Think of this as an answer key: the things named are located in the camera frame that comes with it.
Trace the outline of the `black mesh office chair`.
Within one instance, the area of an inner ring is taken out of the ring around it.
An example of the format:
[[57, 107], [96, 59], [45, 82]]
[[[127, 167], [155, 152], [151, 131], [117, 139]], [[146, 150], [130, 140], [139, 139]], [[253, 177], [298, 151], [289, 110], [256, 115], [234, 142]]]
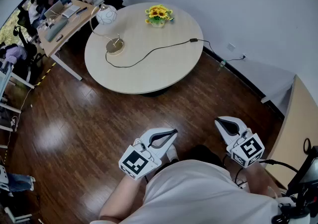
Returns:
[[41, 61], [43, 59], [43, 57], [45, 56], [45, 54], [41, 54], [37, 52], [37, 47], [26, 41], [22, 32], [21, 32], [21, 27], [20, 26], [15, 26], [14, 30], [13, 30], [13, 35], [14, 36], [19, 36], [20, 40], [23, 43], [24, 48], [26, 49], [27, 52], [27, 58], [26, 61], [31, 65], [37, 65], [37, 63], [39, 61]]

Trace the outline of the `silver laptop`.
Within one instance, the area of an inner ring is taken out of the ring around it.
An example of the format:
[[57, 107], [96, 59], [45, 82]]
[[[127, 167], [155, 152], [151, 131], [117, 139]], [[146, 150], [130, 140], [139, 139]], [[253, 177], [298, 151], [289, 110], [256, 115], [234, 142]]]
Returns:
[[46, 10], [46, 12], [44, 13], [44, 16], [45, 16], [46, 19], [49, 19], [50, 16], [52, 16], [52, 15], [58, 16], [58, 15], [61, 14], [61, 12], [64, 9], [65, 9], [64, 5], [59, 0], [54, 5], [52, 5], [49, 9]]

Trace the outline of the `round light wooden table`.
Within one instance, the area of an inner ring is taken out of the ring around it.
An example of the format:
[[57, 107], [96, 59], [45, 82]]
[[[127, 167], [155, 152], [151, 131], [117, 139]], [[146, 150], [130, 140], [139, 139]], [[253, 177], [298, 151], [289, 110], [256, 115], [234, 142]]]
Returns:
[[203, 51], [203, 34], [197, 21], [173, 5], [174, 22], [162, 28], [145, 23], [152, 2], [137, 3], [117, 11], [114, 23], [98, 25], [97, 33], [123, 39], [117, 55], [106, 53], [108, 39], [91, 34], [84, 53], [85, 65], [100, 85], [124, 94], [144, 94], [167, 88], [196, 66]]

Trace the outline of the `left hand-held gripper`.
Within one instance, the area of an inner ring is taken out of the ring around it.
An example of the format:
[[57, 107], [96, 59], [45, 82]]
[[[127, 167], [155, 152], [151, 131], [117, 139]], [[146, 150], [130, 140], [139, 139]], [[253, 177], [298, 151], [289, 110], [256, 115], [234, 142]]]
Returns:
[[118, 164], [130, 178], [139, 180], [162, 164], [166, 154], [177, 137], [177, 129], [153, 128], [129, 145]]

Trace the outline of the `person's white shirt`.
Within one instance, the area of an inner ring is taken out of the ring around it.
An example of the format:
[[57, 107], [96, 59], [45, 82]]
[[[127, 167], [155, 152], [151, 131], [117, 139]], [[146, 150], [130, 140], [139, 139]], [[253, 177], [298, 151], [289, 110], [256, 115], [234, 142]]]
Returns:
[[[272, 198], [240, 189], [229, 176], [152, 178], [142, 206], [119, 224], [271, 224], [279, 204]], [[95, 220], [90, 224], [116, 224]]]

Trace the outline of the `black monitor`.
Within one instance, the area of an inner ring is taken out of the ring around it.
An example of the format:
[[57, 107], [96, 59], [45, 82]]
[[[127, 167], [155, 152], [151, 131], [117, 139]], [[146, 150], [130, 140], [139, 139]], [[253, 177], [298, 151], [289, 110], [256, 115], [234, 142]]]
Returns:
[[288, 184], [288, 193], [299, 193], [303, 186], [318, 185], [318, 146], [312, 147], [303, 165]]

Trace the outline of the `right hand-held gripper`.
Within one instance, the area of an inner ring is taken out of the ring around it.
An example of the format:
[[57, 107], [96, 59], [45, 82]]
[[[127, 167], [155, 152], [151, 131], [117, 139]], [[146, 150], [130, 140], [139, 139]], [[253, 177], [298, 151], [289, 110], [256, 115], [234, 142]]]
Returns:
[[265, 150], [262, 141], [241, 119], [220, 116], [215, 119], [215, 125], [228, 145], [227, 151], [231, 159], [243, 168], [249, 167], [262, 157]]

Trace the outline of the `open white notebook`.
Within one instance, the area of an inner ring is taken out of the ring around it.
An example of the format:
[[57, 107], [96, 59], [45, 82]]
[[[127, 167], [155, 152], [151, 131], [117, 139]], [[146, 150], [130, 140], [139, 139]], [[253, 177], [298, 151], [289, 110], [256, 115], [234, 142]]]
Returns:
[[76, 13], [80, 9], [80, 6], [71, 5], [68, 7], [63, 13], [62, 16], [66, 18], [70, 18], [74, 13]]

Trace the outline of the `light wooden cabinet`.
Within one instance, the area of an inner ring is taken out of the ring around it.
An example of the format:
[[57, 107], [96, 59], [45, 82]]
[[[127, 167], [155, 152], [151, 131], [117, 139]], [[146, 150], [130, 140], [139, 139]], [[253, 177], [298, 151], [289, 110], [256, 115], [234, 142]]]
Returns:
[[300, 170], [307, 158], [303, 151], [306, 138], [318, 146], [318, 105], [296, 75], [282, 127], [268, 158]]

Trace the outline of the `white shelf frame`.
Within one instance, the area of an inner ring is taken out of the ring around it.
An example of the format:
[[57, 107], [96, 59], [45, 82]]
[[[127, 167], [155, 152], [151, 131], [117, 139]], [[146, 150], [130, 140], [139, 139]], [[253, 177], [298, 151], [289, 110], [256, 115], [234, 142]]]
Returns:
[[[13, 65], [9, 64], [8, 62], [4, 62], [2, 65], [2, 68], [0, 69], [0, 107], [13, 111], [17, 114], [19, 114], [19, 116], [17, 117], [16, 121], [15, 121], [15, 130], [17, 128], [17, 124], [19, 121], [19, 117], [21, 114], [21, 109], [25, 103], [25, 100], [28, 97], [29, 92], [35, 88], [35, 85], [30, 84], [29, 82], [27, 82], [26, 80], [22, 79], [21, 77], [17, 76], [15, 73], [12, 72], [13, 70]], [[11, 107], [9, 105], [6, 104], [7, 99], [3, 97], [5, 88], [7, 87], [11, 77], [13, 77], [14, 79], [18, 80], [19, 82], [23, 83], [24, 85], [26, 85], [27, 87], [30, 88], [29, 92], [27, 93], [27, 96], [25, 97], [25, 100], [23, 101], [23, 104], [21, 106], [20, 109]]]

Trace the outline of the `person's dark trousers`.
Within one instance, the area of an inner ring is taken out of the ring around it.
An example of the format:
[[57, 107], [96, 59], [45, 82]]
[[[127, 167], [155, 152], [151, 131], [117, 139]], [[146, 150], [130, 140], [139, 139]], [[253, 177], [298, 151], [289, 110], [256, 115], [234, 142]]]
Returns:
[[169, 162], [159, 168], [154, 178], [192, 178], [212, 177], [222, 174], [229, 176], [220, 158], [204, 145], [190, 149], [183, 161]]

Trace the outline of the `person's right forearm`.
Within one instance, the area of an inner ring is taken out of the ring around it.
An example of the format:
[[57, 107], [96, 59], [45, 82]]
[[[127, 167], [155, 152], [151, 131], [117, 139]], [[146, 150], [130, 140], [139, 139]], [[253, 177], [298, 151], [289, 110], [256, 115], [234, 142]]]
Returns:
[[282, 197], [279, 187], [259, 162], [244, 170], [250, 193], [273, 198]]

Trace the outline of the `potted yellow sunflowers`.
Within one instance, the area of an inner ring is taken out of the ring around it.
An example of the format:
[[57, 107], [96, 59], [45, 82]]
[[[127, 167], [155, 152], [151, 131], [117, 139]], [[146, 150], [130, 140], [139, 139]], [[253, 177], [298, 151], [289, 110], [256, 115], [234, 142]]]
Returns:
[[162, 28], [166, 22], [174, 22], [173, 10], [166, 8], [162, 4], [153, 5], [145, 10], [145, 23], [150, 24], [155, 28]]

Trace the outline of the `gold lamp light white globe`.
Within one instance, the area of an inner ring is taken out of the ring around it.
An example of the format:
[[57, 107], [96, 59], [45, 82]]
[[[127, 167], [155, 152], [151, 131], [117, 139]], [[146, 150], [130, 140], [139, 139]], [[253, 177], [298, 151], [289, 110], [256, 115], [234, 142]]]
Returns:
[[117, 34], [116, 38], [110, 38], [108, 35], [97, 33], [92, 26], [93, 18], [96, 18], [97, 22], [103, 26], [110, 25], [117, 19], [117, 9], [112, 5], [101, 3], [92, 10], [89, 24], [93, 34], [109, 40], [105, 48], [107, 54], [117, 55], [121, 53], [125, 47], [125, 43], [120, 35]]

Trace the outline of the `person's left forearm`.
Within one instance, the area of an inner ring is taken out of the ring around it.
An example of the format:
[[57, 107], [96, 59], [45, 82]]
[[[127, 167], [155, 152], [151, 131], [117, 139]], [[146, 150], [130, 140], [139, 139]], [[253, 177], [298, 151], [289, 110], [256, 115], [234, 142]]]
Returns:
[[109, 196], [99, 213], [99, 220], [120, 223], [130, 214], [143, 178], [132, 179], [125, 175]]

